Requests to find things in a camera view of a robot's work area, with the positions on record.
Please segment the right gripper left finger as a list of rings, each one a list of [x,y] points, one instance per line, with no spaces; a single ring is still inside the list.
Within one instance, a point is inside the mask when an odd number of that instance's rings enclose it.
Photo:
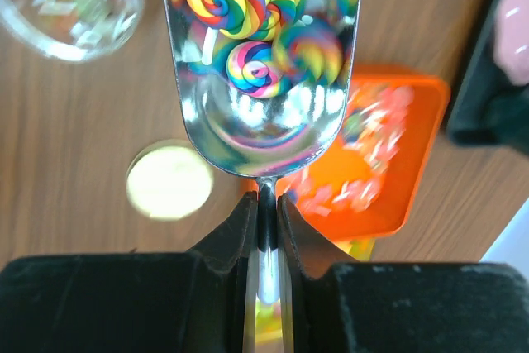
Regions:
[[[4,352],[252,352],[257,197],[189,250],[27,256],[1,272]]]

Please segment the small rainbow swirl lollipop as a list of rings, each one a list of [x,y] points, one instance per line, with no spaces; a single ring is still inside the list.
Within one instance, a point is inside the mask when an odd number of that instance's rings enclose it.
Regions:
[[[293,87],[276,65],[272,45],[263,41],[238,44],[227,57],[226,76],[232,88],[253,98],[274,98]]]

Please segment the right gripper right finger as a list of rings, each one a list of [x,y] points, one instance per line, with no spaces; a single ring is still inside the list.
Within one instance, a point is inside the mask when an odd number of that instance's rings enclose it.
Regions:
[[[287,352],[525,352],[528,283],[494,263],[357,262],[278,200]]]

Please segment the gold jar lid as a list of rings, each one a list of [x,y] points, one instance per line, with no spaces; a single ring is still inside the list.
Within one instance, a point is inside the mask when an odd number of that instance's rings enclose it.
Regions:
[[[191,145],[157,141],[141,150],[126,172],[126,197],[141,215],[175,222],[200,209],[214,187],[212,166]]]

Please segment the metal scoop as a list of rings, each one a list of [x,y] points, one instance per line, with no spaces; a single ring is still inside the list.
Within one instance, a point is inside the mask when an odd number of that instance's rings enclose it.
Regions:
[[[253,98],[226,76],[230,52],[245,41],[219,34],[212,63],[202,63],[207,27],[186,0],[165,0],[179,101],[188,138],[210,164],[258,187],[257,295],[279,299],[277,181],[318,159],[341,127],[349,94],[361,0],[303,0],[294,23],[264,41],[293,87]]]

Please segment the gold tin of gummies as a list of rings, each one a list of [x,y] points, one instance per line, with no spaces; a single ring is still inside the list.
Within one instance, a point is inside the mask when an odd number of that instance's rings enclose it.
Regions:
[[[356,241],[339,241],[335,245],[358,261],[368,261],[374,248],[375,239]],[[261,346],[271,341],[279,341],[283,337],[281,305],[278,300],[271,305],[256,300],[255,308],[255,344]]]

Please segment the clear plastic jar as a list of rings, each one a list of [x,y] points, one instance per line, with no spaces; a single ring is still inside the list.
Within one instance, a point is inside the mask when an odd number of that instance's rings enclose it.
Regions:
[[[1,25],[43,56],[82,63],[122,47],[145,0],[1,0]]]

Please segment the orange tin of lollipops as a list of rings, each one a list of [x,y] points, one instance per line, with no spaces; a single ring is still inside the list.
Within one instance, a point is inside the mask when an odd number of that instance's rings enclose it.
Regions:
[[[276,187],[338,244],[391,235],[407,220],[450,88],[395,64],[354,68],[346,118],[326,153]]]

